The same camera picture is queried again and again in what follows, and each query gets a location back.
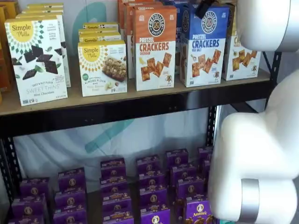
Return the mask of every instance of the snack box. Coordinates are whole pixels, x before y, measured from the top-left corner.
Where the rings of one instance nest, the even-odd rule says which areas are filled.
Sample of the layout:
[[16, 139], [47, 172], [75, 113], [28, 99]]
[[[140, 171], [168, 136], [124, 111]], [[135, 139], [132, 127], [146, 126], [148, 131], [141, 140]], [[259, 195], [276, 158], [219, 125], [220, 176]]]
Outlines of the snack box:
[[204, 180], [198, 175], [179, 179], [177, 183], [177, 198], [185, 198], [188, 194], [202, 194], [204, 191]]
[[186, 87], [221, 82], [229, 10], [214, 4], [200, 19], [197, 7], [183, 9], [180, 80]]
[[56, 209], [53, 217], [53, 224], [81, 223], [86, 221], [87, 213], [84, 204]]
[[133, 24], [136, 90], [173, 88], [177, 9], [135, 7]]
[[147, 156], [136, 160], [137, 172], [139, 174], [160, 169], [160, 159], [158, 155]]
[[124, 41], [79, 43], [78, 55], [83, 97], [127, 92]]
[[167, 203], [167, 188], [164, 184], [139, 188], [139, 204]]
[[103, 193], [102, 211], [114, 211], [120, 209], [131, 210], [131, 196], [129, 189], [119, 192]]
[[118, 29], [117, 22], [85, 22], [83, 23], [84, 29], [97, 29], [97, 28], [116, 28]]
[[84, 167], [78, 169], [71, 169], [58, 173], [58, 185], [60, 191], [68, 188], [83, 188], [86, 189]]
[[236, 7], [233, 4], [227, 4], [227, 6], [229, 6], [230, 17], [222, 78], [226, 81], [255, 78], [258, 74], [261, 52], [246, 49], [241, 45], [237, 35]]
[[194, 195], [186, 198], [184, 221], [188, 223], [212, 224], [213, 216], [206, 196]]
[[165, 184], [165, 174], [157, 169], [139, 174], [139, 186], [147, 187], [150, 185]]
[[134, 224], [134, 217], [131, 209], [103, 212], [103, 224]]
[[115, 193], [127, 189], [128, 182], [125, 176], [113, 176], [100, 180], [100, 190], [102, 193]]
[[57, 208], [66, 207], [75, 204], [85, 204], [86, 195], [82, 188], [69, 188], [57, 192], [55, 195], [55, 204]]
[[170, 224], [170, 208], [166, 203], [143, 206], [140, 209], [142, 224]]
[[124, 158], [101, 161], [100, 166], [102, 178], [126, 175], [126, 164]]

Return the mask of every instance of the purple box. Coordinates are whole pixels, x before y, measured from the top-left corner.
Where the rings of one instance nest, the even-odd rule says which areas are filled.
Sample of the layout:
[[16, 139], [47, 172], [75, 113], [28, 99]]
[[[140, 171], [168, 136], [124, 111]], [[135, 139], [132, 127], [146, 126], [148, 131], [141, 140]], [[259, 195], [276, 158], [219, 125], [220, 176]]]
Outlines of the purple box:
[[139, 188], [139, 195], [139, 204], [143, 206], [153, 203], [167, 203], [167, 188], [164, 184]]
[[86, 189], [84, 168], [81, 167], [58, 173], [58, 185], [60, 191], [79, 187]]
[[101, 161], [102, 178], [108, 176], [125, 176], [126, 165], [123, 158]]
[[164, 203], [141, 207], [140, 220], [140, 224], [170, 224], [170, 209]]
[[161, 169], [158, 155], [140, 158], [136, 161], [136, 163], [139, 174], [146, 173], [151, 170]]
[[186, 198], [185, 223], [212, 224], [213, 216], [210, 210], [210, 203], [206, 196], [195, 195]]
[[171, 168], [171, 186], [175, 187], [179, 179], [196, 175], [197, 168], [193, 163], [181, 164]]
[[87, 221], [86, 207], [84, 204], [66, 206], [55, 211], [54, 224], [81, 223]]
[[128, 189], [128, 182], [125, 176], [113, 176], [100, 179], [100, 189], [102, 193], [115, 193]]
[[134, 218], [131, 209], [103, 212], [102, 217], [103, 224], [134, 224]]
[[161, 170], [152, 170], [139, 174], [139, 186], [165, 184], [165, 174]]
[[57, 208], [75, 204], [85, 204], [86, 195], [82, 188], [69, 188], [64, 191], [57, 192], [55, 195], [55, 204]]
[[131, 210], [131, 196], [129, 190], [116, 193], [104, 193], [102, 210], [104, 212], [128, 209]]
[[184, 179], [178, 180], [177, 183], [177, 198], [185, 198], [188, 194], [203, 194], [204, 192], [204, 180], [198, 176], [188, 176]]

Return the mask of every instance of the chocolate image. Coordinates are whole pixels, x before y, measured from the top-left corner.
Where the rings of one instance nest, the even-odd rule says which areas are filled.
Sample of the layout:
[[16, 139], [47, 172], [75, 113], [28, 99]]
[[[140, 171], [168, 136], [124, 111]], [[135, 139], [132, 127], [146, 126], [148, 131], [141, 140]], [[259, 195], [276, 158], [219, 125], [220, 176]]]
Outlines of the chocolate image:
[[36, 70], [32, 69], [26, 72], [25, 76], [23, 77], [23, 80], [28, 79], [28, 78], [32, 78], [36, 75]]
[[53, 61], [46, 61], [45, 62], [45, 68], [47, 72], [53, 73], [53, 74], [58, 74], [57, 67], [56, 67], [56, 62]]

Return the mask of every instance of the pretzel crackers box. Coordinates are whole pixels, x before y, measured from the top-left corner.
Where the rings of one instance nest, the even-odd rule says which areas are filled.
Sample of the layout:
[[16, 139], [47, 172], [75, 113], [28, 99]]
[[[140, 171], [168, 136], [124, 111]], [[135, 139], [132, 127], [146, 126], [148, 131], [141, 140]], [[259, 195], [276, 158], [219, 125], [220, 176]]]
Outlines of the pretzel crackers box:
[[133, 23], [137, 91], [173, 88], [177, 9], [135, 7]]
[[229, 81], [257, 77], [261, 52], [248, 50], [241, 45], [236, 29], [236, 8], [234, 5], [227, 5], [229, 6], [230, 20], [222, 78]]
[[228, 7], [211, 6], [201, 20], [197, 6], [184, 6], [182, 19], [180, 80], [186, 87], [221, 81]]

